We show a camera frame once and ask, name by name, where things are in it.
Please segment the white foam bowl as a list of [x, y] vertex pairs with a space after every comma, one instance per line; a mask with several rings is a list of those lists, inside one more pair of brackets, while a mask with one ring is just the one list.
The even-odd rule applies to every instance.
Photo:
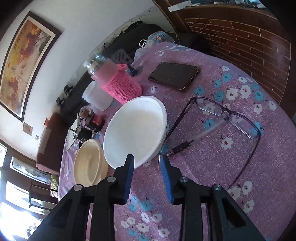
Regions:
[[124, 104], [109, 122], [103, 139], [104, 156], [113, 169], [134, 157], [134, 168], [152, 160], [166, 137], [167, 112], [153, 96], [141, 96]]

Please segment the dark wooden chair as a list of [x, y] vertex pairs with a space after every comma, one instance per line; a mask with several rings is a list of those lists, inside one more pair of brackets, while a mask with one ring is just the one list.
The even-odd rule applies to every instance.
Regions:
[[57, 190], [34, 184], [32, 181], [29, 186], [29, 208], [34, 207], [51, 211], [58, 203], [58, 198], [51, 195]]

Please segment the wooden glass door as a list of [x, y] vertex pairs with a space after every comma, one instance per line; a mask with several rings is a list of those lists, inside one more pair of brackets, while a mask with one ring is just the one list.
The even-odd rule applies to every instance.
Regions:
[[50, 213], [29, 208], [31, 181], [50, 188], [51, 174], [1, 141], [1, 240], [27, 240]]

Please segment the clear ballpoint pen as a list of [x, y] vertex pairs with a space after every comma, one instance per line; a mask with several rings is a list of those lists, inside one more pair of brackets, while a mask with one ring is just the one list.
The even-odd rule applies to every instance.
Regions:
[[182, 142], [178, 146], [174, 147], [172, 149], [172, 151], [167, 154], [167, 156], [169, 157], [171, 155], [175, 155], [175, 154], [181, 152], [182, 150], [188, 148], [189, 146], [191, 146], [195, 142], [199, 141], [203, 137], [206, 137], [207, 135], [209, 135], [210, 133], [212, 133], [213, 131], [215, 131], [215, 129], [217, 129], [220, 126], [224, 125], [228, 121], [229, 121], [229, 117], [225, 117], [224, 119], [220, 119], [216, 124], [214, 124], [213, 126], [211, 126], [210, 128], [208, 128], [207, 130], [204, 130], [204, 131], [200, 132], [199, 134], [197, 134], [192, 139], [185, 140], [184, 142]]

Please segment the white folded paper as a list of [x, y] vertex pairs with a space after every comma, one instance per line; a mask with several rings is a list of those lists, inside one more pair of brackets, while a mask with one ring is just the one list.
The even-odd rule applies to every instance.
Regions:
[[70, 147], [72, 146], [72, 144], [75, 142], [76, 140], [76, 135], [78, 133], [78, 129], [80, 126], [80, 116], [79, 114], [77, 115], [77, 118], [75, 119], [73, 125], [69, 128], [67, 137], [66, 137], [66, 150], [68, 151], [70, 149]]

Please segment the purple floral tablecloth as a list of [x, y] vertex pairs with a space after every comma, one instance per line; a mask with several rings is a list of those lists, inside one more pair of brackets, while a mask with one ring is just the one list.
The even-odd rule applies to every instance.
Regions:
[[[149, 80], [161, 62], [198, 66], [200, 72], [189, 87], [177, 91]], [[143, 70], [135, 79], [143, 95], [156, 97], [166, 107], [166, 133], [193, 96], [214, 100], [257, 126], [260, 142], [233, 186], [256, 140], [230, 122], [170, 161], [198, 184], [221, 184], [266, 240], [278, 240], [295, 213], [295, 125], [277, 101], [235, 65], [180, 45], [163, 42], [149, 48], [133, 63], [139, 66]], [[164, 153], [208, 129], [217, 118], [193, 105]], [[127, 204], [114, 206], [114, 213], [116, 240], [179, 240], [181, 207], [170, 205], [166, 197], [158, 156], [135, 169]]]

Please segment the small dark cork-topped jar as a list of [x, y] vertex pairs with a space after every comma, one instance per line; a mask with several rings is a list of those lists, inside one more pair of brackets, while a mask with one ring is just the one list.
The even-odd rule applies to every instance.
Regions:
[[84, 123], [84, 126], [97, 133], [100, 132], [105, 124], [104, 118], [97, 115], [93, 109], [88, 109], [86, 106], [81, 108], [79, 116]]

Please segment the purple-framed eyeglasses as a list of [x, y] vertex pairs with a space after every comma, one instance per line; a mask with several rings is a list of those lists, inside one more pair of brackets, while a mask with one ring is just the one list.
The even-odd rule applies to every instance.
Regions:
[[[180, 115], [178, 116], [177, 120], [174, 122], [173, 126], [171, 127], [168, 134], [166, 135], [164, 144], [167, 143], [170, 135], [174, 132], [174, 130], [177, 128], [177, 126], [181, 123], [182, 119], [190, 111], [190, 109], [192, 108], [193, 105], [196, 105], [200, 110], [202, 110], [206, 113], [209, 113], [209, 114], [219, 117], [219, 119], [217, 121], [214, 121], [214, 123], [212, 125], [210, 125], [209, 127], [205, 128], [205, 130], [207, 130], [208, 128], [210, 128], [214, 124], [216, 124], [220, 119], [224, 119], [225, 117], [229, 117], [229, 121], [226, 123], [231, 123], [238, 130], [240, 130], [241, 133], [243, 133], [245, 136], [247, 136], [249, 139], [255, 140], [255, 144], [254, 144], [253, 148], [251, 149], [251, 152], [248, 156], [248, 159], [247, 159], [245, 165], [243, 166], [243, 168], [241, 169], [241, 171], [239, 172], [237, 177], [234, 179], [234, 181], [230, 184], [230, 186], [232, 186], [241, 177], [241, 175], [243, 174], [243, 172], [247, 168], [248, 164], [250, 163], [250, 161], [251, 161], [251, 159], [258, 147], [258, 144], [261, 139], [260, 129], [255, 125], [255, 123], [253, 123], [246, 116], [244, 116], [240, 113], [237, 113], [236, 111], [232, 111], [232, 110], [222, 106], [221, 104], [219, 104], [209, 98], [195, 96], [195, 97], [192, 97], [188, 101], [188, 103], [186, 104], [186, 106], [184, 107], [184, 109], [182, 110]], [[167, 156], [168, 153], [165, 153], [165, 151], [163, 149], [161, 149], [160, 153], [159, 153], [159, 160], [163, 157], [168, 157]]]

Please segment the white plastic jar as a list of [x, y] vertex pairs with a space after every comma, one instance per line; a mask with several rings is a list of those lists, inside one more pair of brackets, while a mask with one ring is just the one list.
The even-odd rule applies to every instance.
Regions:
[[96, 81], [88, 85], [82, 98], [100, 111], [108, 109], [113, 101], [113, 97], [105, 92]]

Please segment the pink knit-sleeved bottle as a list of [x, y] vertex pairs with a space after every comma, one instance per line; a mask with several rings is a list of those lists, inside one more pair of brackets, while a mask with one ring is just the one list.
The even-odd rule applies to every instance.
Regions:
[[111, 59], [97, 54], [85, 60], [83, 66], [100, 88], [121, 104], [142, 95], [142, 88], [127, 72], [126, 64], [115, 64]]

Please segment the black smartphone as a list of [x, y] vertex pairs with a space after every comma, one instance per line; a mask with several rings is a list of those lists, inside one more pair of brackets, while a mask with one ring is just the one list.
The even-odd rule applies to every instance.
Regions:
[[161, 62], [148, 79], [181, 91], [194, 80], [199, 71], [200, 68], [194, 65]]

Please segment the black sofa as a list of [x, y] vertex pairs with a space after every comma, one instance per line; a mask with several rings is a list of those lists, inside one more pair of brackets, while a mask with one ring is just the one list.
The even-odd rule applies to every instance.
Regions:
[[[160, 31], [163, 31], [163, 28], [158, 25], [137, 21], [119, 35], [115, 36], [113, 40], [104, 43], [102, 49], [96, 50], [94, 53], [102, 54], [104, 57], [110, 58], [115, 55], [116, 51], [123, 49], [127, 54], [123, 60], [127, 61], [128, 58], [130, 58], [131, 61], [133, 61], [135, 59], [136, 50], [140, 48], [140, 41], [147, 40], [151, 34]], [[87, 104], [82, 98], [82, 94], [90, 82], [91, 78], [86, 68], [80, 66], [64, 87], [62, 96], [56, 100], [56, 105], [62, 114], [74, 115], [81, 107]]]

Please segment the framed horse painting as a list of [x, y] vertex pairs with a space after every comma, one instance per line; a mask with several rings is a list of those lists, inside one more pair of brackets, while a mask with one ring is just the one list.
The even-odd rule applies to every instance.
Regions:
[[32, 86], [61, 31], [33, 12], [19, 25], [1, 69], [1, 106], [24, 120]]

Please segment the brown brick-pattern cabinet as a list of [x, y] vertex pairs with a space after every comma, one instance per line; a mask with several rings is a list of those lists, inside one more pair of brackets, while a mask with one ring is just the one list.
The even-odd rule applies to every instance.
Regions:
[[154, 1], [176, 32], [201, 34], [213, 56], [245, 71], [288, 116], [295, 114], [295, 44], [275, 16], [231, 4], [169, 11], [178, 3]]

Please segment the small wall plaque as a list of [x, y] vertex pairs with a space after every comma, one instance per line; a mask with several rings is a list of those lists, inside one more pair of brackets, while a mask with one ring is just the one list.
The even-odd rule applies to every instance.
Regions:
[[23, 132], [31, 136], [33, 133], [33, 127], [23, 122]]

